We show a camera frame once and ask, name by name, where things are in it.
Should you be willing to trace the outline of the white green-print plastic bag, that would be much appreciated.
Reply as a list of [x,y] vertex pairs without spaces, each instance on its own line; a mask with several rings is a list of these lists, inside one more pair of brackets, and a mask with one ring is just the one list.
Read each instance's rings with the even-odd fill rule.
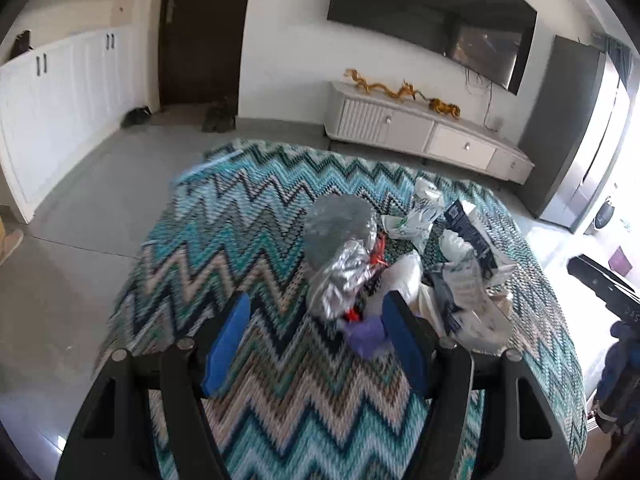
[[433,224],[444,209],[442,192],[433,182],[417,178],[410,210],[403,217],[383,214],[382,227],[392,240],[408,240],[419,254],[423,254]]

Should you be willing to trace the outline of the white tissue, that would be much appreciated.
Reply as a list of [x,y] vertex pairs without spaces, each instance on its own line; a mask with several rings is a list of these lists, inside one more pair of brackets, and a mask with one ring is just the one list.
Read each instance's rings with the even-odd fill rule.
[[421,256],[415,250],[401,256],[383,273],[383,280],[388,292],[399,292],[412,307],[418,301],[422,283]]

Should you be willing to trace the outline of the golden tiger figurine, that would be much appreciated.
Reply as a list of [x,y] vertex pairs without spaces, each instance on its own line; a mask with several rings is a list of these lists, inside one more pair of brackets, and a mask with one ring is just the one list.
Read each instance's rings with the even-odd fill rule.
[[460,107],[454,103],[445,103],[444,101],[436,98],[427,100],[428,108],[436,114],[442,116],[449,116],[454,119],[459,119],[461,116]]

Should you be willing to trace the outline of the blue grey curtain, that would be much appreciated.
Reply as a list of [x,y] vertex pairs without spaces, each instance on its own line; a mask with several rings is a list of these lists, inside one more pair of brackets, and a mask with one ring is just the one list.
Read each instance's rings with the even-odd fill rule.
[[623,44],[620,40],[610,35],[605,36],[604,50],[613,62],[618,76],[620,76],[620,79],[626,84],[631,73],[631,50],[626,44]]

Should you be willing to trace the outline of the large black wall television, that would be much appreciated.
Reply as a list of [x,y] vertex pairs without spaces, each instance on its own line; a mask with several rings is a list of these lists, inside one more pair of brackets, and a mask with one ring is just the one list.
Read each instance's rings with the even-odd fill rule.
[[525,0],[330,0],[328,19],[446,56],[515,94],[537,12]]

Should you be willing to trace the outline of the washing machine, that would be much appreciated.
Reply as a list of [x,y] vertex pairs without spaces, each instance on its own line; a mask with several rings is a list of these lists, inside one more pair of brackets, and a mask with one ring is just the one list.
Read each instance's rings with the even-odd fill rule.
[[615,205],[611,196],[608,196],[598,209],[594,216],[590,231],[594,235],[597,232],[601,232],[612,221],[615,212]]

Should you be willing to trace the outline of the silver foil bag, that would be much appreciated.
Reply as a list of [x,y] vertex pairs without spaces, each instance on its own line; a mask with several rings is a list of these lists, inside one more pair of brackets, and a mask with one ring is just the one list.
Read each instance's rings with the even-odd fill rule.
[[376,213],[355,195],[322,195],[304,219],[304,255],[309,268],[307,307],[334,321],[350,310],[370,280],[370,257],[378,238]]

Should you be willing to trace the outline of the black handbag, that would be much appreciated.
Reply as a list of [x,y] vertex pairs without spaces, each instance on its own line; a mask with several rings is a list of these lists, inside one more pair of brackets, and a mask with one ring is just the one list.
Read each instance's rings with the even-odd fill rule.
[[32,50],[30,38],[32,38],[32,32],[29,29],[23,30],[15,37],[9,54],[10,60]]

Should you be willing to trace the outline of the grey double-door refrigerator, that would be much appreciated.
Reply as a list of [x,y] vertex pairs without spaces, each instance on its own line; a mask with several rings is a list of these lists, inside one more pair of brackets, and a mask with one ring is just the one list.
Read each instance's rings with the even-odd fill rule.
[[557,36],[518,147],[534,169],[518,191],[541,221],[572,232],[620,144],[630,97],[610,56]]

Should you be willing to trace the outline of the white TV cabinet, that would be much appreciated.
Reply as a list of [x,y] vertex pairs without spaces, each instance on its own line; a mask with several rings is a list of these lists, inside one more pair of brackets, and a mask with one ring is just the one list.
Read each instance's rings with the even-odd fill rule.
[[324,130],[332,140],[446,162],[516,184],[534,169],[516,145],[484,127],[346,82],[330,84]]

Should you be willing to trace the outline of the white lower shoe cabinet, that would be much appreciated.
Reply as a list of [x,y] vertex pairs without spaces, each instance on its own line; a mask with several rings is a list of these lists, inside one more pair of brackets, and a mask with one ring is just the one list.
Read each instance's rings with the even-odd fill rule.
[[98,29],[1,66],[1,169],[27,222],[125,115],[146,104],[141,32]]

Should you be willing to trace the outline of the purple plastic bag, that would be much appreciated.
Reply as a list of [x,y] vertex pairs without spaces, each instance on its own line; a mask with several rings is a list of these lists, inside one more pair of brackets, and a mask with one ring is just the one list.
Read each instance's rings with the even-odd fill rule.
[[382,358],[393,350],[380,316],[348,323],[344,326],[344,334],[349,348],[367,361]]

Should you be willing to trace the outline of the golden dragon figurine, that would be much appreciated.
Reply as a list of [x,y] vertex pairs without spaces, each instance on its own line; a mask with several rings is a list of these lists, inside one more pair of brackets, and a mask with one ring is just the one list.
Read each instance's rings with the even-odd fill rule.
[[405,98],[413,99],[413,101],[415,101],[417,98],[425,98],[424,94],[419,89],[405,80],[397,90],[393,90],[390,87],[387,87],[386,84],[382,84],[382,82],[367,81],[367,79],[361,76],[358,70],[355,70],[354,68],[348,68],[347,70],[345,70],[344,76],[349,78],[354,84],[356,84],[356,87],[358,89],[366,92],[367,94],[379,91],[385,94],[388,98],[397,101],[402,101]]

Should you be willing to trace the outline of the dark brown entrance door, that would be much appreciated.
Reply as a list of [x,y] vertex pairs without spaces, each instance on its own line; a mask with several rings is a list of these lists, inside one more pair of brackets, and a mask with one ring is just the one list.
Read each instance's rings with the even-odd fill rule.
[[239,95],[248,0],[162,0],[158,88],[163,105]]

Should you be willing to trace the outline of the brown boots pair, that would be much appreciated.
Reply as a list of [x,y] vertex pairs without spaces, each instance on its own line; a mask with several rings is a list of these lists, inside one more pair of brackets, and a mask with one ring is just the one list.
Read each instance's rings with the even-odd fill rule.
[[238,112],[238,99],[225,96],[210,104],[206,112],[202,131],[207,133],[226,133],[235,129],[235,118]]

